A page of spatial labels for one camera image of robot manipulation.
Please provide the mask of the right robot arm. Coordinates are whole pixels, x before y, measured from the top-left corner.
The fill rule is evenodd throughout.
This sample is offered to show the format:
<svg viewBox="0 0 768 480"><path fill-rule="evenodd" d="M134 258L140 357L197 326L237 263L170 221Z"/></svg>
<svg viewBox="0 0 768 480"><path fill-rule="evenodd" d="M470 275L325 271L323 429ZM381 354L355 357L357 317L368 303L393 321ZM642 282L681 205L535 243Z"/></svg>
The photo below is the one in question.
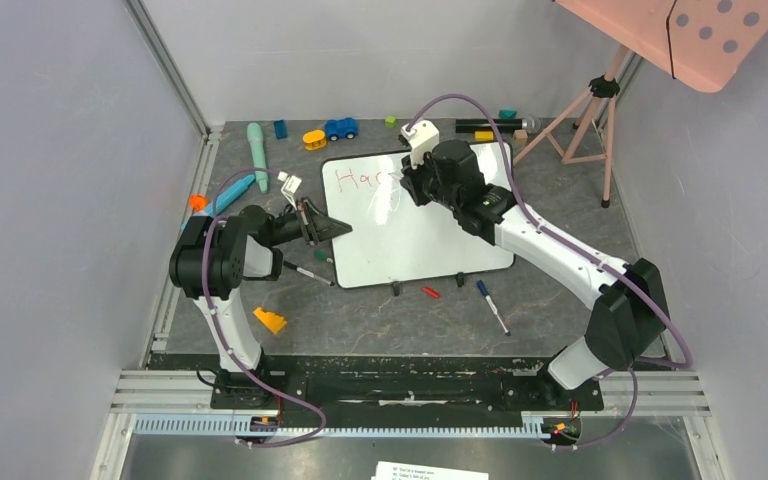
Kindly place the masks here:
<svg viewBox="0 0 768 480"><path fill-rule="evenodd" d="M562 408L586 381L627 370L665 330L666 298L652 262L627 263L555 229L519 205L511 188L487 182L467 142L444 141L418 165L403 157L398 178L416 205L441 205L466 233L538 267L588 308L585 333L538 372L545 405Z"/></svg>

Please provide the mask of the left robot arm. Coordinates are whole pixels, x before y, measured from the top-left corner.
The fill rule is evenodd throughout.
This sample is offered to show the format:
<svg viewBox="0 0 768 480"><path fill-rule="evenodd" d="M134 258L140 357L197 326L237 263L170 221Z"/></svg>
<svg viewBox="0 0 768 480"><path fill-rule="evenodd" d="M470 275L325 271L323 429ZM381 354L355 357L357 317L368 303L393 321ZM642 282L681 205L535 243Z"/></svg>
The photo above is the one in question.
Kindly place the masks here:
<svg viewBox="0 0 768 480"><path fill-rule="evenodd" d="M209 326L220 368L212 388L221 398L255 408L287 398L263 373L263 348L242 304L242 284L277 280L289 266L279 249L285 243L316 246L352 231L307 197L278 215L249 205L228 217L194 216L186 222L170 257L169 278Z"/></svg>

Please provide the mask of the white whiteboard black frame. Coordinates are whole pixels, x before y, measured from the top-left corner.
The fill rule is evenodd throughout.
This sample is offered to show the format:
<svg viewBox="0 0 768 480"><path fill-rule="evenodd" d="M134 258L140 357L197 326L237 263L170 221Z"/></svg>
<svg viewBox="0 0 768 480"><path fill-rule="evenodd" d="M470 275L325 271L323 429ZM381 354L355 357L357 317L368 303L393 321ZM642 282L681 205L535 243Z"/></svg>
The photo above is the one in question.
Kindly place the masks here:
<svg viewBox="0 0 768 480"><path fill-rule="evenodd" d="M405 155L322 163L326 212L352 228L332 242L337 284L353 289L512 266L513 254L464 232L443 206L415 205L395 177Z"/></svg>

